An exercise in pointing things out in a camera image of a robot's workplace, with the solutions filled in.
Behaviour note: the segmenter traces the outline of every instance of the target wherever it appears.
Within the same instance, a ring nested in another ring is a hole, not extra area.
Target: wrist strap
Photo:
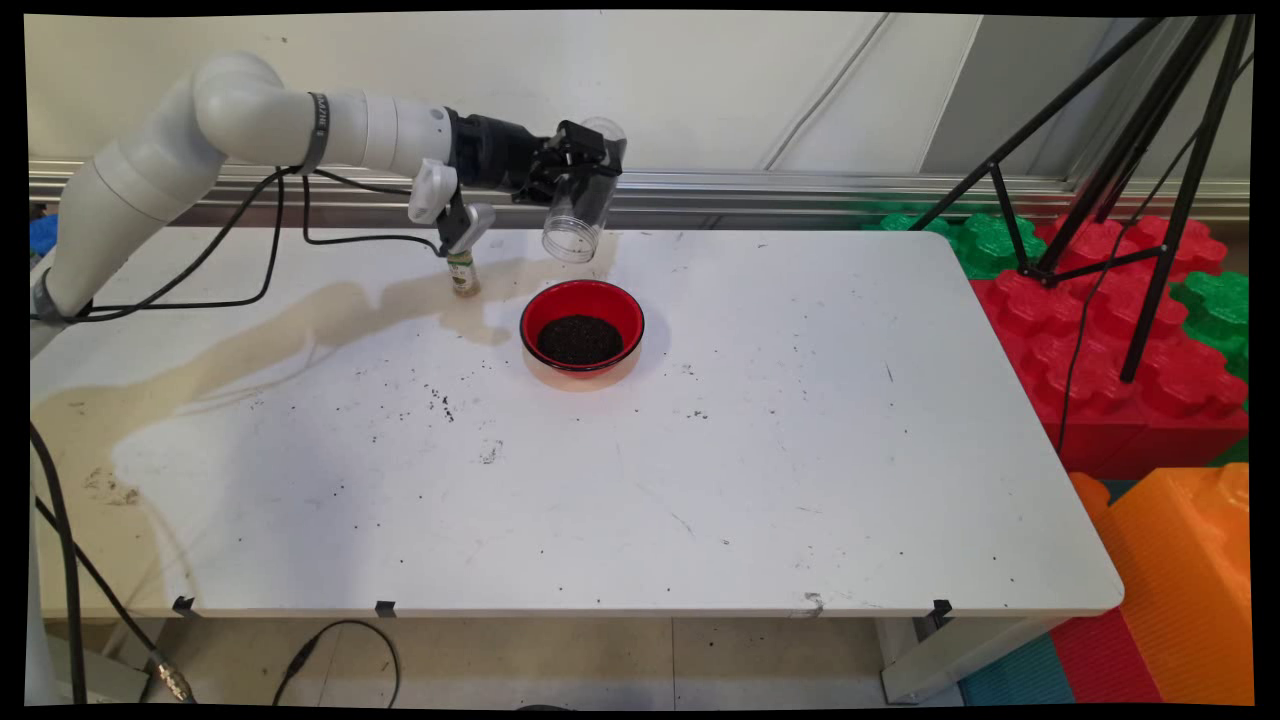
[[[324,158],[325,147],[329,146],[329,96],[323,92],[308,92],[316,109],[316,122],[311,128],[311,142],[307,145],[307,155],[298,168],[300,176],[310,176]]]

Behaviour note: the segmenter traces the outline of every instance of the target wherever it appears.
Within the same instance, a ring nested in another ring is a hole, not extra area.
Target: robotic arm
[[[442,249],[467,250],[493,209],[461,186],[550,205],[563,182],[622,173],[625,141],[561,122],[552,137],[483,115],[367,92],[291,91],[247,53],[218,55],[165,95],[134,133],[113,141],[68,181],[58,255],[32,293],[31,356],[83,309],[138,246],[212,188],[228,156],[262,165],[355,165],[415,178],[410,219],[434,222]]]

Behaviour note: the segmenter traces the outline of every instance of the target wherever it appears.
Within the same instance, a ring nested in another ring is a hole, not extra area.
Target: floor tile
[[[671,710],[666,619],[383,619],[403,669],[396,707]],[[344,626],[321,705],[384,706],[394,685],[387,646]]]
[[[330,620],[178,619],[165,623],[157,644],[182,670],[202,705],[270,705],[294,653]],[[316,705],[337,646],[337,628],[320,638],[311,659],[284,689],[280,705]],[[175,702],[152,679],[147,702]]]
[[[884,707],[870,620],[685,619],[673,633],[678,710]],[[923,705],[963,702],[951,687]]]

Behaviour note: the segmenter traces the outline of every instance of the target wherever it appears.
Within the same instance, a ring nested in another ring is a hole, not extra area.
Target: red bowl
[[[568,315],[599,318],[617,328],[622,336],[622,352],[603,363],[570,365],[557,363],[538,351],[538,333],[547,323]],[[575,377],[599,374],[617,365],[640,345],[644,336],[644,311],[635,297],[616,284],[602,281],[568,281],[539,292],[520,316],[520,340],[539,363]]]

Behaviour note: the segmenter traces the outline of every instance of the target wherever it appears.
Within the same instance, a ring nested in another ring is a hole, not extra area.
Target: tripod
[[[1183,88],[1187,87],[1187,82],[1199,65],[1199,61],[1208,50],[1215,35],[1217,35],[1222,23],[1226,20],[1225,15],[1196,18],[1192,27],[1179,41],[1167,63],[1156,77],[1146,96],[1143,96],[1142,102],[1138,105],[1137,110],[1134,110],[1133,117],[1129,118],[1129,122],[1125,124],[1124,129],[1121,129],[1115,143],[1110,147],[1110,150],[1107,150],[1107,154],[1102,158],[1102,161],[1098,164],[1098,168],[1093,172],[1093,174],[1083,183],[1080,191],[1073,201],[1071,209],[1068,211],[1068,215],[1062,222],[1062,227],[1057,231],[1057,234],[1053,236],[1053,240],[1050,241],[1044,255],[1042,255],[1034,265],[1032,265],[1028,260],[1027,250],[1023,246],[1021,236],[1018,232],[1018,224],[1014,220],[1014,206],[1009,200],[1005,178],[1000,172],[1000,161],[1009,156],[1010,152],[1012,152],[1019,145],[1039,129],[1041,126],[1048,122],[1050,118],[1057,114],[1057,111],[1061,110],[1073,97],[1079,95],[1082,90],[1088,87],[1089,83],[1106,72],[1107,68],[1115,64],[1116,60],[1124,56],[1125,53],[1128,53],[1143,37],[1155,29],[1162,20],[1164,18],[1144,18],[1140,23],[1138,23],[1132,31],[1129,31],[1128,35],[1116,42],[1115,46],[1089,65],[1089,68],[1085,69],[1080,77],[1075,78],[1071,85],[1051,100],[1048,105],[1028,120],[1027,124],[1019,128],[1012,137],[1006,140],[1004,145],[997,147],[996,151],[987,156],[987,159],[974,168],[973,172],[965,176],[965,178],[960,181],[960,183],[956,184],[951,192],[940,200],[938,204],[934,205],[928,213],[922,215],[910,228],[913,231],[924,229],[929,222],[941,215],[979,179],[991,174],[991,182],[996,187],[996,196],[1000,199],[1001,214],[1009,227],[1009,236],[1014,245],[1014,254],[1018,258],[1018,272],[1020,274],[1036,278],[1046,287],[1055,287],[1066,279],[1106,272],[1107,269],[1117,265],[1126,265],[1148,258],[1156,258],[1156,268],[1152,272],[1151,282],[1147,286],[1147,295],[1143,300],[1142,311],[1138,315],[1138,324],[1134,327],[1133,338],[1129,341],[1129,350],[1125,355],[1124,366],[1120,369],[1120,380],[1125,383],[1133,382],[1134,375],[1138,372],[1138,364],[1142,361],[1142,352],[1147,345],[1147,337],[1151,334],[1151,325],[1156,316],[1156,309],[1164,296],[1165,284],[1169,281],[1169,273],[1172,269],[1174,258],[1178,254],[1178,246],[1181,241],[1183,229],[1185,228],[1187,219],[1190,214],[1192,201],[1196,197],[1196,191],[1199,188],[1201,177],[1204,173],[1204,165],[1208,161],[1210,150],[1213,147],[1213,137],[1217,135],[1219,124],[1221,124],[1222,113],[1226,109],[1228,97],[1230,97],[1231,85],[1235,81],[1235,76],[1240,67],[1240,59],[1244,55],[1244,46],[1248,41],[1249,28],[1253,24],[1253,15],[1235,15],[1233,18],[1231,35],[1226,44],[1226,51],[1222,54],[1222,63],[1217,69],[1213,88],[1210,91],[1208,105],[1204,108],[1204,117],[1194,136],[1194,147],[1192,149],[1190,159],[1187,163],[1187,170],[1183,174],[1183,182],[1178,191],[1178,199],[1174,202],[1174,209],[1169,218],[1169,229],[1165,232],[1165,240],[1161,245],[1119,258],[1116,258],[1112,252],[1112,256],[1103,263],[1094,263],[1092,265],[1065,273],[1055,272],[1057,259],[1062,255],[1062,251],[1066,250],[1068,243],[1085,222],[1087,217],[1093,214],[1093,222],[1101,223],[1107,219],[1107,215],[1110,215],[1111,210],[1115,208],[1116,201],[1120,199],[1125,184],[1128,184],[1133,173],[1137,170],[1147,147],[1156,137],[1156,133],[1164,124],[1165,118],[1169,117],[1169,113],[1172,110],[1174,104],[1181,95]]]

